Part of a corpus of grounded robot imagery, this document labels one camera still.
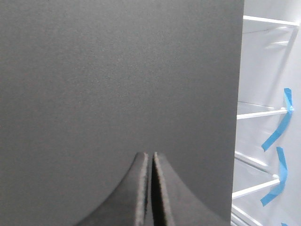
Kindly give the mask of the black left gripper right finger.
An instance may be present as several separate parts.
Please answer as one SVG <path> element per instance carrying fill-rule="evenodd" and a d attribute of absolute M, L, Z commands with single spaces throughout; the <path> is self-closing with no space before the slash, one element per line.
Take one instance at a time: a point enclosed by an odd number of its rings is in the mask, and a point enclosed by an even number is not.
<path fill-rule="evenodd" d="M 165 155 L 155 152 L 151 169 L 151 208 L 155 226 L 228 226 L 185 185 Z"/>

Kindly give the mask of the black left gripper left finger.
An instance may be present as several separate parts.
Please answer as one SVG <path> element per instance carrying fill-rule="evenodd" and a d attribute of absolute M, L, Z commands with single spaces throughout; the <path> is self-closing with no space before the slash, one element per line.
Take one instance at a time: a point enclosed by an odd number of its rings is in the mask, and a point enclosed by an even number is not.
<path fill-rule="evenodd" d="M 121 182 L 78 226 L 143 226 L 148 197 L 148 154 L 137 153 Z"/>

